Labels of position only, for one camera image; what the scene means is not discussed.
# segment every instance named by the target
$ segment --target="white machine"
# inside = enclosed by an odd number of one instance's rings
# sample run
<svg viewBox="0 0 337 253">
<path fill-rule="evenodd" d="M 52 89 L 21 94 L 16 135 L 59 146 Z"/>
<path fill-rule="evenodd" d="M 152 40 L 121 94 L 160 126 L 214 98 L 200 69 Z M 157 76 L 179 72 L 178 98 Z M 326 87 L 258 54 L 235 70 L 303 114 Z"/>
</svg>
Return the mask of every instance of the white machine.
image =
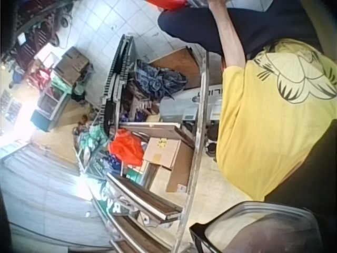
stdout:
<svg viewBox="0 0 337 253">
<path fill-rule="evenodd" d="M 194 123 L 200 101 L 200 88 L 180 91 L 172 98 L 163 98 L 160 102 L 160 115 L 164 122 Z M 207 124 L 220 120 L 222 104 L 222 84 L 209 87 L 207 105 Z"/>
</svg>

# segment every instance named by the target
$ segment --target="orange plastic bag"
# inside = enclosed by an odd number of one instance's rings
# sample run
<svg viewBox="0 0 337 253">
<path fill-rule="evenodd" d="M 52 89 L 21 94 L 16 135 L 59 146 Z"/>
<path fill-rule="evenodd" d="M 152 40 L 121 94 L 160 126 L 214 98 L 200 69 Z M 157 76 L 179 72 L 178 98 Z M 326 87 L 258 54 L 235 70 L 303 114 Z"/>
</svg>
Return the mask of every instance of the orange plastic bag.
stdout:
<svg viewBox="0 0 337 253">
<path fill-rule="evenodd" d="M 109 144 L 108 149 L 126 164 L 141 166 L 143 163 L 144 151 L 141 140 L 126 129 L 117 131 L 115 140 Z"/>
<path fill-rule="evenodd" d="M 170 10 L 184 7 L 187 3 L 187 0 L 146 0 L 146 1 L 160 8 Z"/>
</svg>

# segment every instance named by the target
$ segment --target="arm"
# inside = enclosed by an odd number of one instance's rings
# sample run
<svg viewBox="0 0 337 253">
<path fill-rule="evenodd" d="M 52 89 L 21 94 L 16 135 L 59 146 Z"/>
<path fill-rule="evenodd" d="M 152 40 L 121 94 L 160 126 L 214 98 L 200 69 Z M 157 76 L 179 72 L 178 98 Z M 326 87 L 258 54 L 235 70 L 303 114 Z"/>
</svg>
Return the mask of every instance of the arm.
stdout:
<svg viewBox="0 0 337 253">
<path fill-rule="evenodd" d="M 228 14 L 224 0 L 209 0 L 209 8 L 219 30 L 226 66 L 244 68 L 246 59 L 239 37 Z"/>
</svg>

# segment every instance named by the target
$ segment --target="cardboard box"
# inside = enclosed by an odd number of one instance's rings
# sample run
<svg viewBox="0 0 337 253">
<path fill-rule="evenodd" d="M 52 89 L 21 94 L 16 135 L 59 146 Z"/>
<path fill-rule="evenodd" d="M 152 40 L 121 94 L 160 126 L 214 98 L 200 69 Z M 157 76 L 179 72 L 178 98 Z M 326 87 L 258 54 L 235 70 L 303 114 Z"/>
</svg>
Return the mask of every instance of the cardboard box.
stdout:
<svg viewBox="0 0 337 253">
<path fill-rule="evenodd" d="M 56 66 L 54 72 L 70 86 L 73 86 L 81 76 L 81 74 L 73 68 L 63 69 L 62 67 Z"/>
<path fill-rule="evenodd" d="M 76 48 L 70 48 L 56 65 L 54 72 L 68 85 L 73 86 L 88 65 L 89 60 Z"/>
<path fill-rule="evenodd" d="M 143 159 L 171 171 L 166 192 L 186 192 L 193 150 L 181 140 L 150 138 Z"/>
<path fill-rule="evenodd" d="M 63 57 L 67 57 L 72 67 L 78 72 L 82 72 L 89 64 L 89 59 L 74 47 L 71 47 Z"/>
</svg>

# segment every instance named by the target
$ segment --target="cartoon print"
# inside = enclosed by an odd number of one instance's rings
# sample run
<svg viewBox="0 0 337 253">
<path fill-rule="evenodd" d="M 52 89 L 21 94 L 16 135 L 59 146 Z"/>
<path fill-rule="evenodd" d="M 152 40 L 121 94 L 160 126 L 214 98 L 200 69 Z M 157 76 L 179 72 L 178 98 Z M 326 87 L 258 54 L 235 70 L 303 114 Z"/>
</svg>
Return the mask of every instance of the cartoon print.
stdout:
<svg viewBox="0 0 337 253">
<path fill-rule="evenodd" d="M 326 73 L 316 52 L 262 53 L 254 61 L 264 69 L 257 77 L 264 81 L 276 75 L 277 89 L 290 103 L 302 103 L 309 95 L 324 100 L 337 97 L 335 73 L 332 69 Z"/>
</svg>

